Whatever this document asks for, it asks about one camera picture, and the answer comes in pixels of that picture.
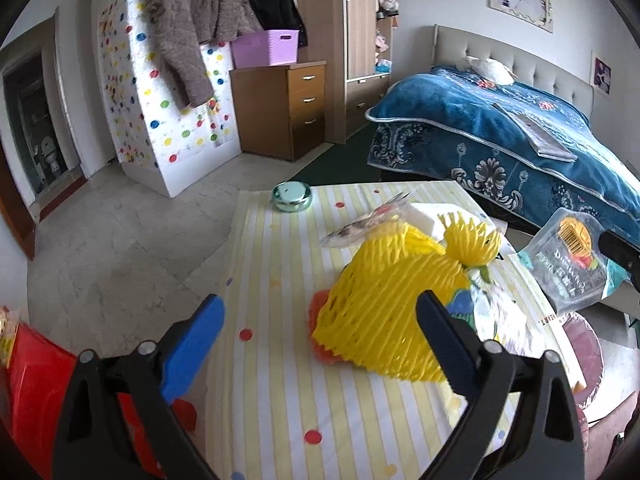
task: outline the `brown coat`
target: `brown coat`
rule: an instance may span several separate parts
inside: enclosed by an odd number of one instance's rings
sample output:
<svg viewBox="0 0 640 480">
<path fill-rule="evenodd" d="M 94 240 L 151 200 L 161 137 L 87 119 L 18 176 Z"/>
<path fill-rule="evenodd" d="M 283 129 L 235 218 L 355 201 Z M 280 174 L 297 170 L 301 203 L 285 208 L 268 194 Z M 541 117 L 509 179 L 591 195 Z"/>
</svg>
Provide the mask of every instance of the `brown coat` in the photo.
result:
<svg viewBox="0 0 640 480">
<path fill-rule="evenodd" d="M 155 25 L 156 47 L 193 106 L 214 94 L 199 44 L 262 30 L 248 0 L 146 0 L 146 10 Z"/>
</svg>

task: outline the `wooden drawer cabinet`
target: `wooden drawer cabinet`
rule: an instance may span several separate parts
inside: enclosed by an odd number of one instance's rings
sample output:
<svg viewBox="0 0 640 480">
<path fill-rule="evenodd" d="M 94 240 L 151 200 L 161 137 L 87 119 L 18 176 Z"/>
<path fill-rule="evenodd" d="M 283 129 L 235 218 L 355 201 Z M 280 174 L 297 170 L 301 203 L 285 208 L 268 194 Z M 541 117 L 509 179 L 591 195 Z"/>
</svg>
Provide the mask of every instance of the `wooden drawer cabinet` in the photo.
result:
<svg viewBox="0 0 640 480">
<path fill-rule="evenodd" d="M 347 137 L 367 123 L 365 112 L 385 96 L 389 81 L 389 74 L 382 74 L 347 83 Z"/>
<path fill-rule="evenodd" d="M 232 70 L 244 152 L 296 160 L 324 141 L 325 61 Z"/>
</svg>

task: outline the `folded clothes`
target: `folded clothes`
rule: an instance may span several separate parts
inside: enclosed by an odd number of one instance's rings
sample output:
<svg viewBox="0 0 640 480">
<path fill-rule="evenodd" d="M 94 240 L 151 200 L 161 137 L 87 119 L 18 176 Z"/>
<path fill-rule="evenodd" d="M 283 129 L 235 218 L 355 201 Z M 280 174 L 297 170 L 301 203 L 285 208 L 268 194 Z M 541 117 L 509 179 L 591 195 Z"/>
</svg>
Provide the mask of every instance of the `folded clothes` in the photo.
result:
<svg viewBox="0 0 640 480">
<path fill-rule="evenodd" d="M 561 162 L 575 162 L 578 160 L 575 153 L 565 148 L 546 128 L 532 120 L 529 116 L 508 112 L 498 103 L 494 103 L 494 108 L 500 110 L 517 124 L 538 156 L 560 160 Z"/>
</svg>

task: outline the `purple basket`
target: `purple basket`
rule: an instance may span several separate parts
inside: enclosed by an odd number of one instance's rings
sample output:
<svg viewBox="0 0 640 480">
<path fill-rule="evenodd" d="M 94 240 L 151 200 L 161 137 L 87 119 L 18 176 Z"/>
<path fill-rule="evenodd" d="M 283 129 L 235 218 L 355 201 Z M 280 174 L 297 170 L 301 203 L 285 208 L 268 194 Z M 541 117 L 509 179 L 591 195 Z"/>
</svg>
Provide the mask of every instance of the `purple basket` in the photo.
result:
<svg viewBox="0 0 640 480">
<path fill-rule="evenodd" d="M 231 42 L 236 68 L 273 66 L 298 61 L 297 30 L 261 30 Z"/>
</svg>

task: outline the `metal screw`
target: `metal screw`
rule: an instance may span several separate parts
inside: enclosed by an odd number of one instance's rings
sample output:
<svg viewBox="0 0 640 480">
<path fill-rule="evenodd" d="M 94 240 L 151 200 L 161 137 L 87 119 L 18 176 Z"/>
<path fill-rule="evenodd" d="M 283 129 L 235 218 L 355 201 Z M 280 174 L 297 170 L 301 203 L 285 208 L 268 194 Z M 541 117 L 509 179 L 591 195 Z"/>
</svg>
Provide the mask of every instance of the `metal screw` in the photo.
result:
<svg viewBox="0 0 640 480">
<path fill-rule="evenodd" d="M 560 356 L 558 355 L 557 352 L 554 352 L 553 350 L 547 350 L 545 352 L 545 359 L 547 361 L 549 361 L 550 363 L 559 363 L 560 362 Z"/>
<path fill-rule="evenodd" d="M 153 341 L 143 341 L 138 346 L 138 353 L 140 355 L 150 355 L 156 351 L 156 343 Z"/>
<path fill-rule="evenodd" d="M 489 339 L 483 344 L 484 349 L 489 352 L 489 354 L 501 354 L 502 353 L 502 345 L 493 339 Z"/>
<path fill-rule="evenodd" d="M 95 357 L 94 351 L 93 350 L 84 350 L 81 354 L 80 354 L 80 362 L 85 365 L 89 362 L 91 362 L 93 360 L 93 358 Z"/>
</svg>

